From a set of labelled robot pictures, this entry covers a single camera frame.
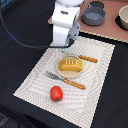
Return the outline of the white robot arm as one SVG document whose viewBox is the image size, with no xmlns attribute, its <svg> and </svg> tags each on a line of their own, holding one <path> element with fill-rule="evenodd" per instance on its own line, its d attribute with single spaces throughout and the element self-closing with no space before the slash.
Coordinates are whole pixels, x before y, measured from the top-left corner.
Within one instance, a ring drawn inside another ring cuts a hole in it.
<svg viewBox="0 0 128 128">
<path fill-rule="evenodd" d="M 80 24 L 77 19 L 84 0 L 56 0 L 52 15 L 53 45 L 64 47 L 78 37 Z"/>
</svg>

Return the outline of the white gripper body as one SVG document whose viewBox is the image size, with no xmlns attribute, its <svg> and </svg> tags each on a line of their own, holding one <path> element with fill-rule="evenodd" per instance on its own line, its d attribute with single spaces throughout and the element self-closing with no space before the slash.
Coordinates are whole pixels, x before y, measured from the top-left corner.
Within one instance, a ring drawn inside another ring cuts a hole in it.
<svg viewBox="0 0 128 128">
<path fill-rule="evenodd" d="M 70 29 L 67 37 L 67 43 L 69 45 L 72 45 L 74 41 L 78 38 L 79 31 L 80 31 L 80 24 L 78 22 L 75 22 L 72 28 Z"/>
</svg>

